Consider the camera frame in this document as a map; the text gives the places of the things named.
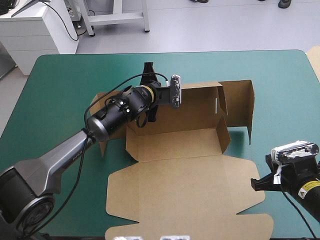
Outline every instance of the white table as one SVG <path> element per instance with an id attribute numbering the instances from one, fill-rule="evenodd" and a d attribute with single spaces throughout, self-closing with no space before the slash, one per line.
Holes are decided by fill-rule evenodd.
<path id="1" fill-rule="evenodd" d="M 122 5 L 123 0 L 113 0 L 112 14 L 95 15 L 91 16 L 88 10 L 86 0 L 78 0 L 81 15 L 86 26 L 88 34 L 92 37 L 95 36 L 94 26 L 98 25 L 111 25 L 111 24 L 126 24 L 134 22 L 144 22 L 144 31 L 150 32 L 149 16 L 147 0 L 141 0 L 142 12 L 128 12 L 123 13 Z"/>
<path id="2" fill-rule="evenodd" d="M 24 75 L 29 75 L 37 58 L 51 54 L 75 54 L 79 41 L 72 40 L 58 15 L 39 2 L 11 17 L 27 0 L 0 16 L 0 42 Z M 49 3 L 62 17 L 74 39 L 73 27 L 64 0 Z"/>

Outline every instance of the person's foot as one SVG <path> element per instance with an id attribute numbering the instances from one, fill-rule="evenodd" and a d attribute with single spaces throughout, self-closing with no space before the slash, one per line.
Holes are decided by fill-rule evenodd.
<path id="1" fill-rule="evenodd" d="M 281 9 L 286 9 L 290 6 L 291 0 L 280 0 L 278 3 L 278 7 Z"/>
<path id="2" fill-rule="evenodd" d="M 191 0 L 192 2 L 199 2 L 199 3 L 202 3 L 202 4 L 205 4 L 207 2 L 209 2 L 209 0 Z"/>

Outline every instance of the gray robot arm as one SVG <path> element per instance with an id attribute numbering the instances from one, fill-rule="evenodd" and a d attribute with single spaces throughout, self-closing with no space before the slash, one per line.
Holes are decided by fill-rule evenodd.
<path id="1" fill-rule="evenodd" d="M 145 63 L 144 72 L 151 71 L 152 63 Z M 173 75 L 170 86 L 164 87 L 154 74 L 143 75 L 140 86 L 127 87 L 109 98 L 105 107 L 87 120 L 86 129 L 39 158 L 19 161 L 0 173 L 0 239 L 20 240 L 33 233 L 54 208 L 62 173 L 96 141 L 109 139 L 119 127 L 133 120 L 139 127 L 155 122 L 159 104 L 178 108 L 180 103 L 178 75 Z M 147 113 L 142 124 L 141 113 Z M 44 238 L 36 233 L 24 239 Z"/>

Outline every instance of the white cabinet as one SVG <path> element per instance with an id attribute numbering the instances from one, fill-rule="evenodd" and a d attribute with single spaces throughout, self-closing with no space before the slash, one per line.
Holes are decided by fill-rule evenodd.
<path id="1" fill-rule="evenodd" d="M 59 16 L 39 2 L 11 17 L 27 0 L 0 16 L 0 42 L 24 75 L 29 75 L 37 58 L 48 54 L 75 54 L 79 41 L 72 40 Z M 62 17 L 71 36 L 76 39 L 64 0 L 49 3 Z"/>

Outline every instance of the yellow ring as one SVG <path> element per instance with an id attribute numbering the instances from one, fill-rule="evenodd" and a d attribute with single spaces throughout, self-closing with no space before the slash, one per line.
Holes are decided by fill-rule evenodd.
<path id="1" fill-rule="evenodd" d="M 146 88 L 146 89 L 150 92 L 150 94 L 151 94 L 151 99 L 152 99 L 152 103 L 153 103 L 153 102 L 155 101 L 154 91 L 152 91 L 151 87 L 149 87 L 149 86 L 142 85 L 141 87 Z"/>

